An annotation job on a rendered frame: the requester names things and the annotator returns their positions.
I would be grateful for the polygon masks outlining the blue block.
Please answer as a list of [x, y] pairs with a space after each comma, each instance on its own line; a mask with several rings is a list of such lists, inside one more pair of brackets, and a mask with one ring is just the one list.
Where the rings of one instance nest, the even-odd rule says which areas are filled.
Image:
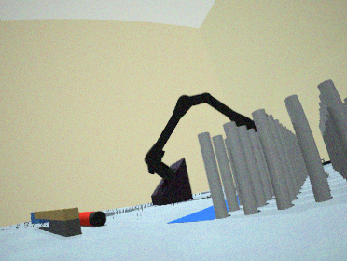
[[41, 224], [41, 223], [47, 223], [49, 220], [46, 220], [46, 219], [35, 219], [35, 216], [34, 216], [34, 213], [30, 213], [31, 214], [31, 221], [32, 221], [32, 223], [31, 224], [33, 224], [33, 223], [35, 223], [35, 224]]

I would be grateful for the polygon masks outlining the red and black cylinder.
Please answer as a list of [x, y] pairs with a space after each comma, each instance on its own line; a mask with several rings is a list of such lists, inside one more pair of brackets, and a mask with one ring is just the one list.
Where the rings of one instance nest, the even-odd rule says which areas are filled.
[[79, 222], [82, 226], [103, 226], [106, 222], [106, 216], [102, 211], [83, 212], [79, 213]]

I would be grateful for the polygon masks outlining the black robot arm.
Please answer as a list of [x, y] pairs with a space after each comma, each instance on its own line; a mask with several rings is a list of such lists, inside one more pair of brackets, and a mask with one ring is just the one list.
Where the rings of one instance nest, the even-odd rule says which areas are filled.
[[173, 110], [173, 114], [161, 133], [159, 139], [148, 150], [144, 158], [144, 162], [146, 163], [150, 174], [157, 174], [163, 179], [164, 182], [169, 180], [175, 169], [171, 169], [166, 164], [161, 162], [165, 153], [165, 151], [162, 149], [166, 145], [168, 139], [183, 115], [190, 109], [191, 106], [201, 103], [208, 103], [214, 109], [227, 116], [231, 121], [235, 121], [237, 127], [246, 125], [248, 130], [254, 129], [255, 132], [257, 132], [254, 120], [251, 120], [249, 117], [243, 116], [231, 110], [209, 93], [204, 92], [203, 94], [195, 96], [188, 96], [186, 94], [181, 95], [178, 98], [176, 106]]

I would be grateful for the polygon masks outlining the blue tape strip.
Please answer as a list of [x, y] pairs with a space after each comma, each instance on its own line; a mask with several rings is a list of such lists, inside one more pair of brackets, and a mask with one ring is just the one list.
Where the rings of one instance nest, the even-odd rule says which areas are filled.
[[181, 217], [180, 219], [168, 222], [167, 224], [185, 223], [185, 222], [199, 222], [199, 221], [207, 221], [207, 220], [213, 220], [213, 219], [215, 219], [215, 210], [214, 210], [214, 207], [211, 206], [211, 207], [208, 207], [208, 208], [203, 209], [201, 211], [198, 211], [196, 213], [192, 213], [192, 214], [186, 215], [184, 217]]

